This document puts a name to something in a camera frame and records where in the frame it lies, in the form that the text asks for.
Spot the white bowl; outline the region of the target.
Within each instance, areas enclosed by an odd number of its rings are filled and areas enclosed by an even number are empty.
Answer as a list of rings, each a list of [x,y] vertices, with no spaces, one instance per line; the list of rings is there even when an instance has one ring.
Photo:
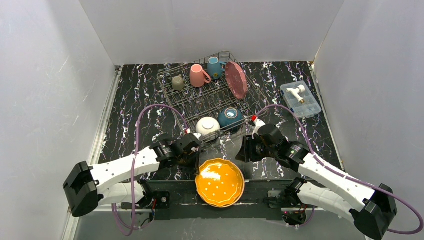
[[[205,141],[215,140],[219,136],[221,126],[213,117],[203,117],[196,124],[196,132],[203,136]]]

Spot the orange polka dot plate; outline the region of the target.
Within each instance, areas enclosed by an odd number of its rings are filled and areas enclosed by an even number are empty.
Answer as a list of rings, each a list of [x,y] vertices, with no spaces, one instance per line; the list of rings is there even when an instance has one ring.
[[[228,208],[236,204],[245,190],[245,178],[233,162],[215,158],[199,167],[195,178],[196,191],[201,199],[215,208]]]

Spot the teal bowl beige inside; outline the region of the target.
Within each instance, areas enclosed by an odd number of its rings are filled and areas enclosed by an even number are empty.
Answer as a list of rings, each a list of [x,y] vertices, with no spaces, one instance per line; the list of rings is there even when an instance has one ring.
[[[243,115],[234,107],[227,107],[218,114],[218,123],[222,131],[236,131],[242,125]]]

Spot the grey wire dish rack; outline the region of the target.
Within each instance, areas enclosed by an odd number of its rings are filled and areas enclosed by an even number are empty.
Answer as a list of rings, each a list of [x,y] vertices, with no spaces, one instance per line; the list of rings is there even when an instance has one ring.
[[[217,119],[222,110],[233,107],[242,113],[242,124],[238,129],[244,128],[251,120],[252,115],[269,104],[267,97],[249,73],[246,74],[247,94],[243,99],[237,99],[233,95],[225,76],[206,83],[202,87],[192,86],[189,83],[191,66],[200,64],[205,68],[208,60],[209,57],[206,56],[188,63],[172,64],[165,69],[160,69],[156,75],[168,105],[175,108],[184,117],[184,119],[178,119],[179,127],[182,130],[190,129],[195,132],[200,119],[204,117]],[[182,75],[185,84],[181,91],[175,91],[172,88],[172,78],[178,75]],[[238,129],[236,131],[220,129],[218,137],[237,132]]]

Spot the small grey cup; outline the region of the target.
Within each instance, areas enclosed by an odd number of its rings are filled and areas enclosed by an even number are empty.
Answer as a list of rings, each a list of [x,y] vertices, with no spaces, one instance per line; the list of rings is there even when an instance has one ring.
[[[182,75],[177,75],[172,78],[171,87],[174,91],[182,91],[184,89],[185,82]]]

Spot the pink polka dot plate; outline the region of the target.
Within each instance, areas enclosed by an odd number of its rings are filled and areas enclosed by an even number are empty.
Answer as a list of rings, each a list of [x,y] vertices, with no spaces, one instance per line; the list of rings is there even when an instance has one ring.
[[[237,99],[241,100],[246,97],[248,92],[247,78],[245,72],[238,63],[234,61],[226,63],[225,79],[229,89]]]

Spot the pink handled mug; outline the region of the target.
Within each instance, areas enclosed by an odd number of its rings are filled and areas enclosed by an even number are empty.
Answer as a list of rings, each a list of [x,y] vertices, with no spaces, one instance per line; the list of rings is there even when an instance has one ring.
[[[193,87],[199,88],[210,83],[212,79],[200,64],[193,64],[190,68],[189,81]]]

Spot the blue handled mug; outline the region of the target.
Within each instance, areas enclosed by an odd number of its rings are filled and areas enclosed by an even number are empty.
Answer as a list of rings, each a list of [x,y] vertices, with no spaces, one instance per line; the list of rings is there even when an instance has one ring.
[[[225,74],[226,62],[220,61],[218,57],[213,56],[208,59],[207,73],[212,80],[217,80]]]

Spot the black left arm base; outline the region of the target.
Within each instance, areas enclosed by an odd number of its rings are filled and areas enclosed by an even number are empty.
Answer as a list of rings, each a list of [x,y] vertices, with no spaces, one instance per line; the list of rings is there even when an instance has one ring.
[[[144,179],[138,180],[136,187],[141,187],[141,197],[135,198],[135,208],[150,210],[148,217],[142,223],[138,223],[137,227],[140,229],[155,219],[156,210],[170,208],[171,196],[168,191],[153,191]]]

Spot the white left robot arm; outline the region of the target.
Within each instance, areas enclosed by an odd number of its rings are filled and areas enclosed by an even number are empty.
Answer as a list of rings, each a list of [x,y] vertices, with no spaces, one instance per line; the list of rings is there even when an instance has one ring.
[[[180,166],[190,174],[199,171],[200,133],[165,139],[136,154],[102,164],[77,163],[63,184],[73,217],[85,216],[99,206],[131,203],[147,208],[154,193],[146,181],[130,183],[131,177]]]

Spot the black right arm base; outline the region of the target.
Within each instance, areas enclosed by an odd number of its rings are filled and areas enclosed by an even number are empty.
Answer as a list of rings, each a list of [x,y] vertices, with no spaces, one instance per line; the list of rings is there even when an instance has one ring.
[[[287,211],[284,210],[282,213],[282,219],[286,226],[293,228],[300,228],[301,226],[307,225],[314,216],[315,206],[312,207],[310,216],[307,216],[306,210],[308,205],[301,202],[298,194],[301,192],[301,187],[309,181],[296,177],[285,187],[282,191],[270,190],[267,192],[267,196],[263,198],[263,203],[268,205],[271,209],[283,209],[283,208],[294,208],[297,210]]]

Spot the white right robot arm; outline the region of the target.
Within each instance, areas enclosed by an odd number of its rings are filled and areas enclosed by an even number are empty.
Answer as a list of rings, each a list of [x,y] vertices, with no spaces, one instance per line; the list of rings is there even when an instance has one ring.
[[[384,237],[398,213],[393,191],[387,185],[361,184],[311,153],[302,143],[288,141],[275,125],[260,122],[253,134],[243,137],[236,159],[258,162],[264,158],[273,158],[281,166],[322,185],[319,187],[297,178],[285,189],[285,198],[345,218],[372,240]]]

